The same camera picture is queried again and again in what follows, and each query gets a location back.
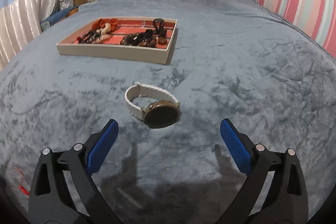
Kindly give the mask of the white strap gold watch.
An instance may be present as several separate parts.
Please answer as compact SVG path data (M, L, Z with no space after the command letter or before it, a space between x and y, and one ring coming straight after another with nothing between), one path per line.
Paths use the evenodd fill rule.
M140 107L133 101L145 97L155 99L147 107ZM127 107L132 116L150 128L164 128L175 124L180 116L180 102L173 94L154 85L135 82L124 94Z

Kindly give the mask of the grey plush bed blanket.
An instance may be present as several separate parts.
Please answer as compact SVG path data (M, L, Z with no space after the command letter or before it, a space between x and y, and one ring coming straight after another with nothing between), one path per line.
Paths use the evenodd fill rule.
M177 20L167 65L63 56L57 43L102 17ZM135 82L180 102L150 128L124 94ZM1 71L1 182L19 210L44 148L64 151L110 119L119 135L93 180L124 223L214 223L245 176L219 133L228 118L255 143L296 151L309 213L335 186L335 59L255 0L101 0L26 45Z

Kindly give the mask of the blue folded cloth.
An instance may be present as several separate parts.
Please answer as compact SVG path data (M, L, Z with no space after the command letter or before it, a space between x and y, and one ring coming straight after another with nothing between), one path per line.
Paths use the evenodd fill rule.
M71 12L77 12L78 8L79 8L78 6L74 6L74 7L69 7L69 8L63 9L63 10L59 10L59 11L55 12L54 14L50 15L45 20L42 20L40 22L40 26L41 26L42 31L48 30L50 27L52 27L56 23L60 22L61 20L65 19L65 18L67 18L68 16L70 16Z

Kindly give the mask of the white tray red lining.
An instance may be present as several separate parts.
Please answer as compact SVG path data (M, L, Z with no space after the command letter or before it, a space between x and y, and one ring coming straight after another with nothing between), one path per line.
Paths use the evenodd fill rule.
M119 16L116 19L116 30L110 32L110 37L101 43L92 43L96 30L91 30L91 27L96 19L60 41L57 44L58 52L61 55L167 63L177 29L176 19L163 18L167 30L166 37L153 34L153 17Z

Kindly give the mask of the white striped curtain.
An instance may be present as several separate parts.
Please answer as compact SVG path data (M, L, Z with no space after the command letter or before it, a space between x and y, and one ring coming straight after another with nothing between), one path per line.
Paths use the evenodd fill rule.
M1 8L1 69L42 33L42 20L59 7L59 0L15 0Z

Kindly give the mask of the orange scrunchie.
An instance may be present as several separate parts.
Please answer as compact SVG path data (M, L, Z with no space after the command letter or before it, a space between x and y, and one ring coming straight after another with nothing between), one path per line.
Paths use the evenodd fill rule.
M96 20L91 27L91 30L97 30L99 28L105 28L105 25L110 24L110 31L114 32L118 26L118 19L116 18L108 18L108 19L98 19Z

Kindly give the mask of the cream scrunchie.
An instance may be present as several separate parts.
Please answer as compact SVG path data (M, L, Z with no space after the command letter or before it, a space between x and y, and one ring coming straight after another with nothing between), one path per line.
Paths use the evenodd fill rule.
M110 37L111 25L106 23L104 28L97 29L94 33L93 44L101 43L103 40L106 40Z

